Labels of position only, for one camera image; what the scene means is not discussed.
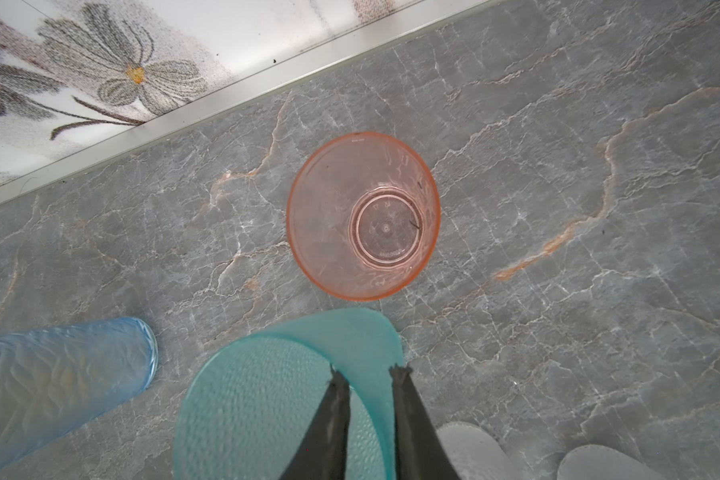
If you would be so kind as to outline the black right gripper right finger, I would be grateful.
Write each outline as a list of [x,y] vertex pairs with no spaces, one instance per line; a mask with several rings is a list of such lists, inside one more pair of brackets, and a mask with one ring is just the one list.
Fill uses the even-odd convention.
[[458,479],[412,380],[412,369],[389,369],[395,421],[398,479]]

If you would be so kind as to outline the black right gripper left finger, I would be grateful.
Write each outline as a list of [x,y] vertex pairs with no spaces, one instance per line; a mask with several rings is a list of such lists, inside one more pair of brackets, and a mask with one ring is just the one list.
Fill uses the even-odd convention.
[[350,385],[337,370],[313,419],[281,475],[286,479],[336,479],[346,475],[350,410]]

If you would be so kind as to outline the frosted textured plastic cup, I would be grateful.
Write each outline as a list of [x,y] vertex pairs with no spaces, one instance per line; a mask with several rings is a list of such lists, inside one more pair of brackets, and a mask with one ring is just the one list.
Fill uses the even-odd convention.
[[520,479],[520,473],[498,442],[481,428],[450,422],[438,438],[461,479]]

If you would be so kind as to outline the teal textured plastic cup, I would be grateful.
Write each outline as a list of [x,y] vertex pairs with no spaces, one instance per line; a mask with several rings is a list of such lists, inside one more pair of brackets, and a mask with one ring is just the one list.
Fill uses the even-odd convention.
[[238,339],[199,371],[176,426],[177,479],[277,479],[298,450],[334,371],[350,385],[346,476],[393,479],[392,323],[367,308],[324,311]]

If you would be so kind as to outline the blue textured plastic cup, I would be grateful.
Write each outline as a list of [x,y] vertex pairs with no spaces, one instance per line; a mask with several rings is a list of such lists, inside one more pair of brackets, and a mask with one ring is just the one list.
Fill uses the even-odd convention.
[[0,335],[0,469],[148,388],[152,329],[132,317]]

